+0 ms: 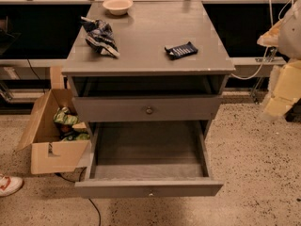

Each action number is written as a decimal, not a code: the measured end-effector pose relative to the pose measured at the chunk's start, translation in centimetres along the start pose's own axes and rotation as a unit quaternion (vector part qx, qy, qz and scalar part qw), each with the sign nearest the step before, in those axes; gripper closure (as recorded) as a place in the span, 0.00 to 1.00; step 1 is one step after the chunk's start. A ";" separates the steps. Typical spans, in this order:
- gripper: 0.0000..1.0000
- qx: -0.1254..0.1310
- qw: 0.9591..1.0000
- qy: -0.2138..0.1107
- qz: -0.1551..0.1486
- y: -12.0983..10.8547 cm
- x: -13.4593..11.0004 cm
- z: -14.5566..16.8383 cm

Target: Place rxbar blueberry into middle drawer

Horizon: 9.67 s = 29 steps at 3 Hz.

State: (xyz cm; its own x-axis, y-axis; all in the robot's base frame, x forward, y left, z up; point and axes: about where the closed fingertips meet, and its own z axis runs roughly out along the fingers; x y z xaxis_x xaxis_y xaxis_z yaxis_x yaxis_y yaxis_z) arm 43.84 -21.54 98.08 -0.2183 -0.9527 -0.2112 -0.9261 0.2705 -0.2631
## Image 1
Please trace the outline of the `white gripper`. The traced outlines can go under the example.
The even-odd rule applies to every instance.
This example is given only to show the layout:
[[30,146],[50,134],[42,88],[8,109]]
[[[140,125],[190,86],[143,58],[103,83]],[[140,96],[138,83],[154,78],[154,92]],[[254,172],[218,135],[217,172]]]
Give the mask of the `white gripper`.
[[283,118],[301,99],[301,0],[293,3],[283,20],[277,21],[257,40],[264,47],[278,47],[292,59],[284,66],[274,66],[269,77],[268,93],[261,103],[261,118]]

